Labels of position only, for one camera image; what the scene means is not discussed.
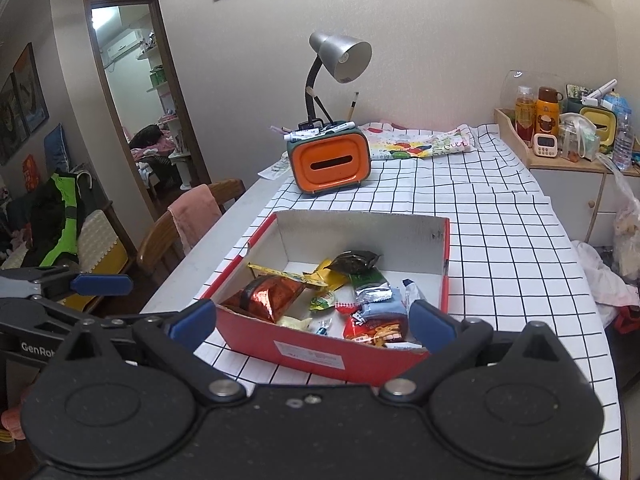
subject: orange thermos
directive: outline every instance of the orange thermos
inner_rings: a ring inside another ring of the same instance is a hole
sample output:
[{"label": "orange thermos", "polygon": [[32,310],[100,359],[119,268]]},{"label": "orange thermos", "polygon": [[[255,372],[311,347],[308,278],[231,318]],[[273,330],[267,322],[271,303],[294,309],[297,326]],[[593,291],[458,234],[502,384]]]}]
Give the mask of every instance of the orange thermos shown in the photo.
[{"label": "orange thermos", "polygon": [[538,90],[538,102],[536,104],[537,134],[558,136],[558,123],[560,122],[558,99],[562,100],[562,94],[555,88],[541,86],[540,90]]}]

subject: pink blanket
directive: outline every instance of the pink blanket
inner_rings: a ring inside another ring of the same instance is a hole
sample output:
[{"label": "pink blanket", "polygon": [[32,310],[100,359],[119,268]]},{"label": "pink blanket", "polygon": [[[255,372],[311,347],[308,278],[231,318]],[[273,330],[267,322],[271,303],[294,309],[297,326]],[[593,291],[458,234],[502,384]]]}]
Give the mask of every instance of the pink blanket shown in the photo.
[{"label": "pink blanket", "polygon": [[158,155],[169,156],[175,150],[175,143],[172,141],[168,134],[162,135],[157,143],[147,146],[146,148],[134,148],[131,150],[133,155],[133,161],[137,162],[145,156],[145,152],[148,150],[155,150],[154,153]]}]

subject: black lamp neck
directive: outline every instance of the black lamp neck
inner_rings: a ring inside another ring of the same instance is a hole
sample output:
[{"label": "black lamp neck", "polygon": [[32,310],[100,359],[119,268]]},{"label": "black lamp neck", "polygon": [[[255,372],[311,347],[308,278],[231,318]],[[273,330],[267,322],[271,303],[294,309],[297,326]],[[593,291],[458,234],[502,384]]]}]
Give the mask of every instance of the black lamp neck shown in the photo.
[{"label": "black lamp neck", "polygon": [[316,117],[316,106],[314,105],[314,99],[308,93],[306,93],[306,87],[308,86],[311,86],[311,88],[314,87],[314,85],[316,84],[316,77],[318,77],[318,72],[320,72],[321,68],[322,68],[322,61],[318,56],[316,56],[316,60],[311,66],[311,70],[309,70],[309,75],[306,77],[306,84],[305,84],[306,115],[309,119],[309,122],[312,122],[313,120],[317,119],[317,117]]}]

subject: water bottle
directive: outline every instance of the water bottle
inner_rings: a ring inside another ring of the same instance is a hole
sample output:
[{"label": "water bottle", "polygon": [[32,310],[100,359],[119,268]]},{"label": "water bottle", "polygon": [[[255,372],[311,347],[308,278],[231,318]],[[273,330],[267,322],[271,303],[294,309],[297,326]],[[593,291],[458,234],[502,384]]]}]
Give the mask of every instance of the water bottle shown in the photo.
[{"label": "water bottle", "polygon": [[613,163],[620,171],[631,167],[631,151],[634,147],[634,133],[631,128],[631,111],[620,112],[616,118],[616,140],[613,143]]}]

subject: wooden chair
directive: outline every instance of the wooden chair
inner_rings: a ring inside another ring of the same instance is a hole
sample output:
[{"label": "wooden chair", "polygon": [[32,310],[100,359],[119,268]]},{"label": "wooden chair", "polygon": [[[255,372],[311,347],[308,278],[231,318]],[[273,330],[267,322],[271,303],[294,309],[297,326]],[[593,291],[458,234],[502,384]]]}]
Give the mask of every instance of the wooden chair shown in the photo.
[{"label": "wooden chair", "polygon": [[[244,195],[242,180],[232,178],[209,184],[220,211],[225,213],[225,203],[238,200]],[[162,285],[175,267],[184,259],[180,236],[174,218],[166,211],[148,232],[138,250],[138,265],[157,285]]]}]

